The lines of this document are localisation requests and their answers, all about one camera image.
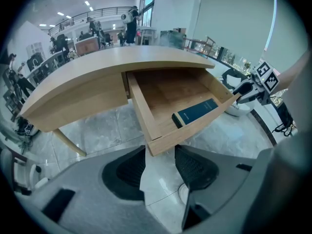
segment tiled floor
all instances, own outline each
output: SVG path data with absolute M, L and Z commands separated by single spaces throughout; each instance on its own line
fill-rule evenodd
M 73 122 L 61 130 L 85 150 L 87 156 L 74 153 L 52 133 L 39 133 L 25 155 L 40 164 L 42 176 L 52 178 L 85 158 L 146 145 L 131 100 L 128 105 Z M 216 153 L 253 158 L 261 150 L 272 147 L 251 114 L 237 118 L 226 113 L 184 144 Z M 140 189 L 145 193 L 147 210 L 172 233 L 181 232 L 185 206 L 177 191 L 182 183 L 172 150 L 155 157 L 146 152 L 146 169 Z

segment ceiling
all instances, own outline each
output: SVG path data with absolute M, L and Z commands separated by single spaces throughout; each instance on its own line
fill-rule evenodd
M 26 20 L 34 25 L 41 23 L 50 25 L 58 24 L 66 15 L 75 16 L 90 11 L 89 6 L 84 2 L 86 0 L 29 0 L 25 4 L 24 11 L 20 14 L 17 25 L 21 25 Z M 93 9 L 133 6 L 134 0 L 87 0 Z

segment drawer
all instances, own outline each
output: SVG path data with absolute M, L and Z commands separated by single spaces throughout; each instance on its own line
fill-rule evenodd
M 202 68 L 127 73 L 130 97 L 153 156 L 202 130 L 238 98 Z M 177 128 L 172 114 L 213 98 L 218 107 Z

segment book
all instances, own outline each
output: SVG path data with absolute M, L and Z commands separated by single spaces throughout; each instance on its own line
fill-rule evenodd
M 177 128 L 181 128 L 193 122 L 194 120 L 204 116 L 205 114 L 209 113 L 217 107 L 218 105 L 216 104 L 214 99 L 209 99 L 192 107 L 173 113 L 172 120 L 174 121 Z

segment railing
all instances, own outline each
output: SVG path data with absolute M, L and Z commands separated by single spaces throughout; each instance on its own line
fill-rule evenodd
M 57 34 L 58 32 L 66 29 L 67 27 L 71 27 L 80 22 L 87 22 L 87 17 L 98 19 L 104 16 L 122 15 L 128 12 L 130 9 L 131 7 L 111 7 L 111 8 L 103 8 L 103 9 L 85 12 L 85 13 L 76 15 L 70 19 L 66 19 L 47 31 L 50 36 L 53 36 Z
M 253 66 L 257 66 L 257 63 L 251 63 L 244 57 L 236 55 L 232 51 L 217 45 L 213 46 L 211 52 L 209 53 L 209 57 L 228 66 L 229 68 L 239 71 L 245 76 L 249 76 L 251 68 Z M 282 90 L 274 95 L 271 95 L 271 101 L 276 107 L 283 101 L 281 96 L 285 91 L 286 90 Z

